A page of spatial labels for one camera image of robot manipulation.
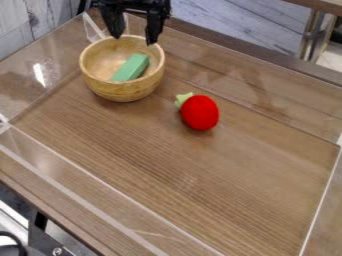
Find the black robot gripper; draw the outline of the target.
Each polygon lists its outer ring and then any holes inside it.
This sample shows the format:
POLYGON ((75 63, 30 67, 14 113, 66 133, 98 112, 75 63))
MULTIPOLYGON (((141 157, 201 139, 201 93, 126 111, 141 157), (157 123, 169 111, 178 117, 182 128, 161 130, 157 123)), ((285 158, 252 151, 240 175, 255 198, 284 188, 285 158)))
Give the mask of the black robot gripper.
POLYGON ((148 12, 145 41, 148 45, 157 42, 162 32, 164 20, 170 13, 170 0, 97 0, 98 10, 106 30, 118 39, 125 30, 122 12, 148 12))

